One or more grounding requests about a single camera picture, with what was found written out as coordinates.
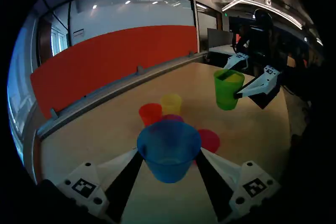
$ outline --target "red cup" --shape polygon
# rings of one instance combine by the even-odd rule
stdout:
[[[208,129],[199,129],[198,133],[202,139],[202,147],[212,153],[215,153],[221,144],[219,136]]]
[[[139,115],[144,122],[145,127],[160,121],[162,116],[162,107],[158,103],[148,103],[139,109]]]
[[[183,118],[178,116],[178,115],[164,115],[161,118],[161,121],[163,120],[171,120],[171,121],[180,121],[180,122],[184,122]]]

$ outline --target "yellow cup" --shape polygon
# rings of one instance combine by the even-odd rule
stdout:
[[[182,98],[177,94],[162,96],[161,100],[163,115],[180,115]]]

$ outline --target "purple cup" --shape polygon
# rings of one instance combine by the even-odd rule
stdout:
[[[161,117],[160,121],[164,121],[164,120],[184,122],[183,118],[178,115],[164,115]]]

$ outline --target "orange wall panel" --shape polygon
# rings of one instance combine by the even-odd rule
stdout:
[[[30,76],[44,116],[61,111],[100,87],[137,71],[197,52],[194,26],[125,29],[78,43],[50,58]]]

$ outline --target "desk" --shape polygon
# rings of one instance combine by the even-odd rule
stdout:
[[[236,54],[232,48],[232,45],[221,45],[221,46],[212,47],[212,48],[209,48],[209,52],[222,53],[222,54],[227,54],[227,55]]]
[[[85,161],[99,164],[131,150],[136,146],[137,136],[143,128],[138,109],[145,103],[158,103],[162,95],[175,92],[183,99],[181,115],[186,123],[196,129],[210,129],[219,135],[219,156],[239,165],[253,160],[279,179],[290,146],[283,90],[264,110],[249,98],[241,98],[234,110],[223,111],[216,105],[213,80],[213,73],[219,69],[202,63],[190,63],[139,85],[71,121],[42,142],[43,177],[59,183]],[[245,75],[244,83],[251,79],[252,76]],[[171,202],[171,207],[161,208],[163,212],[160,214],[164,215],[161,220],[174,215],[171,211],[177,211],[178,206],[181,208],[193,204],[199,207],[184,211],[186,215],[193,213],[196,220],[206,218],[208,223],[215,223],[205,186],[196,176],[200,174],[193,164],[183,180],[176,184],[164,184],[169,190],[161,191],[163,183],[155,180],[143,163],[134,184],[134,188],[139,190],[133,190],[130,195],[130,198],[137,200],[128,201],[123,220],[125,223],[136,222],[137,218],[142,218],[137,210],[139,206],[152,199],[157,207],[161,207],[158,201],[165,198],[167,204]],[[151,191],[147,193],[145,187],[151,188]],[[169,192],[174,190],[181,192],[179,199],[169,197]],[[190,195],[195,202],[185,203]],[[152,212],[146,206],[141,209],[144,214]],[[176,212],[174,220],[182,214],[181,211]]]

